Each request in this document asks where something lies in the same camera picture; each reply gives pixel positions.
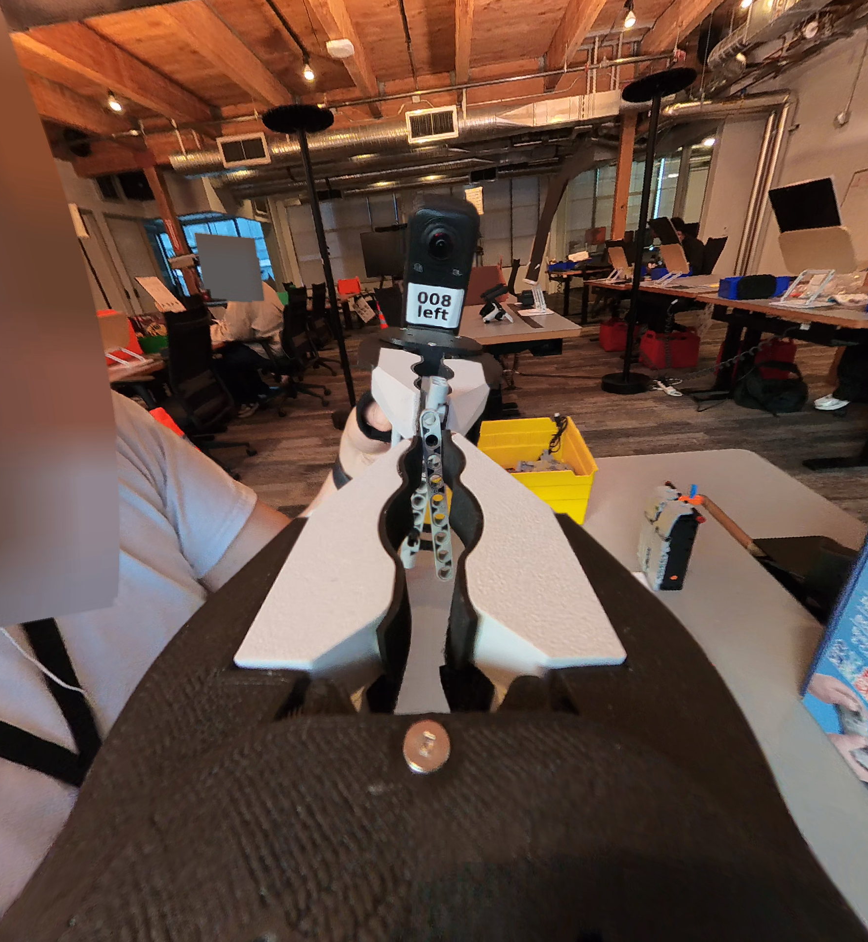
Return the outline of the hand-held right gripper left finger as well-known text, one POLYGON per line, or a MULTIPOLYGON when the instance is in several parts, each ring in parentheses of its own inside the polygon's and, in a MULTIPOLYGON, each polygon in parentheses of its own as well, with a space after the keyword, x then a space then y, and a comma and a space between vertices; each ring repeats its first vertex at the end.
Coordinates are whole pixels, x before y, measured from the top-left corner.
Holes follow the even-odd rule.
POLYGON ((244 669, 381 672, 378 631, 404 587, 381 514, 401 489, 402 441, 305 519, 234 654, 244 669))

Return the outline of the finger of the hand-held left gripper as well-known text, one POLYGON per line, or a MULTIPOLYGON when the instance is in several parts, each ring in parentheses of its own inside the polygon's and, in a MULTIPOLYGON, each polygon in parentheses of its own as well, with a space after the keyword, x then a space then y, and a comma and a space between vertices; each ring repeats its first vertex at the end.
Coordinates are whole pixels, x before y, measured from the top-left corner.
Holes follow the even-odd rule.
POLYGON ((468 438, 482 417, 489 394, 487 369, 482 361, 442 361, 440 375, 448 386, 440 408, 441 427, 468 438))
POLYGON ((381 347, 371 372, 371 393, 397 438, 413 438, 421 410, 423 358, 400 347, 381 347))

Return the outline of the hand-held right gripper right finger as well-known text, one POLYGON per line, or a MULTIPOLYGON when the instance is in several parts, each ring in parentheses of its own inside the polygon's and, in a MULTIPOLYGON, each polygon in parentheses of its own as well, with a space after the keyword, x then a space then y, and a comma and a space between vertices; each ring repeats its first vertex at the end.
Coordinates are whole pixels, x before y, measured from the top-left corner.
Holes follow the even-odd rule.
POLYGON ((549 672, 624 663, 560 518, 457 434, 444 447, 450 526, 462 545, 446 657, 481 672, 549 672))

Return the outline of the grey perforated building beam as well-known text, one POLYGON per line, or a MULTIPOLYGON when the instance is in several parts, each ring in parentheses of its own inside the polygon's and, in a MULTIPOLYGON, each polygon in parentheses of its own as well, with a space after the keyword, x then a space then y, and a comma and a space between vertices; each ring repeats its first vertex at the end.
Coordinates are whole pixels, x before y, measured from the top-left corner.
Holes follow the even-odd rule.
POLYGON ((444 477, 444 432, 440 408, 425 408, 419 416, 423 452, 421 482, 413 505, 419 525, 428 523, 438 579, 451 581, 455 563, 450 524, 450 494, 444 477))

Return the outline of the light grey short building beam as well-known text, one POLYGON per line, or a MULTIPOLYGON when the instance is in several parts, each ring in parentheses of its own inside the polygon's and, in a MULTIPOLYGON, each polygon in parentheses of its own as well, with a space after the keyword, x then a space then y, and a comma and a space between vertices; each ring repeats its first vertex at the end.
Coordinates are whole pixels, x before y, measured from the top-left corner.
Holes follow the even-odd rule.
POLYGON ((411 494, 409 501, 412 515, 411 526, 400 548, 400 559, 405 570, 411 570, 415 566, 425 525, 428 524, 433 531, 434 519, 439 513, 438 507, 442 499, 441 486, 440 473, 432 469, 422 475, 421 483, 411 494))

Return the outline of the person's left forearm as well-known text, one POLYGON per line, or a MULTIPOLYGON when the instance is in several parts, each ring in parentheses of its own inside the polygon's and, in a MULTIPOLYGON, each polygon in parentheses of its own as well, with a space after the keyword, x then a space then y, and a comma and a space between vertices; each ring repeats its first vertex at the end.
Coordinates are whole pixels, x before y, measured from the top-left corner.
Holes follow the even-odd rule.
POLYGON ((349 482, 349 478, 345 473, 343 473, 339 480, 337 480, 337 477, 338 476, 333 472, 328 474, 316 496, 310 501, 309 505, 299 513, 298 518, 310 516, 322 503, 334 496, 341 487, 345 487, 349 482))

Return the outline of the white desk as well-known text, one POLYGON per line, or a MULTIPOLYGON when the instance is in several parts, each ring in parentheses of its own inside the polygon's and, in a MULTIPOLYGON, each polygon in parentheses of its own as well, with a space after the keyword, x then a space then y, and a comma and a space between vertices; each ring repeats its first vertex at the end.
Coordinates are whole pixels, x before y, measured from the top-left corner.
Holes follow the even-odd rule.
POLYGON ((457 668, 447 625, 450 711, 389 741, 408 799, 394 938, 868 940, 868 793, 799 699, 823 628, 716 523, 680 591, 636 579, 665 480, 750 536, 863 542, 748 450, 604 459, 590 529, 565 528, 626 659, 457 668))

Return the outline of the person's left hand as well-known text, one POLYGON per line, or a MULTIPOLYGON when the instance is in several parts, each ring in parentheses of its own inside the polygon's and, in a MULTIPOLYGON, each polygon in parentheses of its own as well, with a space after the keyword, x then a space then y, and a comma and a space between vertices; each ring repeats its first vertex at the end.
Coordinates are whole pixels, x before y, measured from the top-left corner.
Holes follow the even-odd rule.
POLYGON ((365 392, 349 412, 333 412, 332 419, 334 427, 342 432, 337 458, 352 479, 392 446, 391 424, 371 392, 365 392))

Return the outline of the black screen on stand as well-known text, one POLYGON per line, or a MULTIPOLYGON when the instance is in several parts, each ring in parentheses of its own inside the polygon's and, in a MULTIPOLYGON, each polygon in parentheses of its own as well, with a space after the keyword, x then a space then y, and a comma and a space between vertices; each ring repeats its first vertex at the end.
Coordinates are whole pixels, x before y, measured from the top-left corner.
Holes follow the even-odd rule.
POLYGON ((359 234, 365 274, 368 278, 402 279, 406 265, 405 226, 359 234))

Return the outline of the grey background table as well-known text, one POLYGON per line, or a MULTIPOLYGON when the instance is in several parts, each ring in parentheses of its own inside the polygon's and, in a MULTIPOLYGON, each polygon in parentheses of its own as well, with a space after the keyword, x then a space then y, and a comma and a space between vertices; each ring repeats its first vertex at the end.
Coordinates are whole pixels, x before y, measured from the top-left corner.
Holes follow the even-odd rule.
POLYGON ((555 312, 520 314, 514 307, 504 307, 506 314, 487 322, 479 307, 465 307, 459 336, 475 341, 506 368, 505 359, 528 351, 539 356, 559 355, 566 339, 581 336, 580 326, 555 312))

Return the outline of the black floor lamp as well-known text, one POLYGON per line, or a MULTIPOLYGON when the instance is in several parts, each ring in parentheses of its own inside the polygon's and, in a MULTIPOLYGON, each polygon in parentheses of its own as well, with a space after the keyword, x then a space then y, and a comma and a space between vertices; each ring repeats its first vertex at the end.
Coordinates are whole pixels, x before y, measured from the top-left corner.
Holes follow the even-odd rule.
POLYGON ((278 105, 269 109, 263 114, 262 121, 264 126, 275 134, 295 135, 298 138, 299 155, 310 201, 310 214, 322 262, 326 295, 330 303, 330 325, 339 352, 339 359, 346 383, 348 402, 350 407, 355 408, 357 405, 357 395, 339 313, 339 302, 332 272, 332 261, 326 240, 309 146, 311 135, 325 132, 332 127, 333 114, 328 109, 318 105, 297 103, 278 105))
POLYGON ((697 72, 690 67, 674 67, 647 77, 641 77, 622 92, 621 98, 629 104, 646 103, 649 108, 649 129, 644 161, 644 177, 641 202, 636 229, 635 262, 631 282, 629 310, 626 320, 625 347, 621 370, 606 374, 601 381, 606 394, 633 395, 646 393, 651 387, 648 376, 632 371, 635 337, 640 309, 640 293, 643 268, 645 230, 648 226, 648 211, 652 191, 652 173, 655 161, 656 137, 664 98, 674 96, 689 88, 696 80, 697 72))

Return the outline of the grey and black toy module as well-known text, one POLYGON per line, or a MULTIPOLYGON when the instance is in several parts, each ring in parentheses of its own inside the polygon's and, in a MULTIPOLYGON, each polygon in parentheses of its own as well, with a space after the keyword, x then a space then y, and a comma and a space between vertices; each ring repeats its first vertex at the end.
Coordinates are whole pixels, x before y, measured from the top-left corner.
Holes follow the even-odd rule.
POLYGON ((686 493, 670 481, 649 495, 638 539, 639 570, 655 592, 678 592, 684 585, 700 524, 705 521, 702 495, 686 493))

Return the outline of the brown wooden stick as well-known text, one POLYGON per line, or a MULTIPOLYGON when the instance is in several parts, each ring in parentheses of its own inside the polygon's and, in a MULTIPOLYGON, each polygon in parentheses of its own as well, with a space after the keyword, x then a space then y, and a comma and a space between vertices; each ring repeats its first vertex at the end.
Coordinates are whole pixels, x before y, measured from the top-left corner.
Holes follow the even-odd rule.
POLYGON ((709 514, 739 546, 744 548, 754 558, 766 558, 766 553, 752 540, 746 531, 736 524, 734 519, 726 512, 723 512, 715 501, 712 501, 710 497, 700 492, 697 487, 690 488, 689 497, 683 497, 683 500, 701 506, 703 512, 709 514))

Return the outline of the large red bag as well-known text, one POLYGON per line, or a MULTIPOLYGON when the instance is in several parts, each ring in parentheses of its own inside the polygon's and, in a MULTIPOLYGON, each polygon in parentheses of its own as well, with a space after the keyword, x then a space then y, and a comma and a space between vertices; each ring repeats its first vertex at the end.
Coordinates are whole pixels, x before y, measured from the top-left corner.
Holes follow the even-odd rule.
POLYGON ((700 337, 686 328, 669 334, 647 331, 640 338, 638 361, 650 370, 692 369, 699 363, 700 337))

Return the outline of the black backpack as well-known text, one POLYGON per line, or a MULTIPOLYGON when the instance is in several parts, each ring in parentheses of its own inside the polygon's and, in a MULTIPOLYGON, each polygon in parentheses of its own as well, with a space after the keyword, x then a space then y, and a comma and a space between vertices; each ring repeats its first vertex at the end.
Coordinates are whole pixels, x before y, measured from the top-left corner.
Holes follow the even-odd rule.
POLYGON ((779 417, 799 413, 808 401, 808 386, 794 363, 764 360, 734 384, 734 402, 779 417))

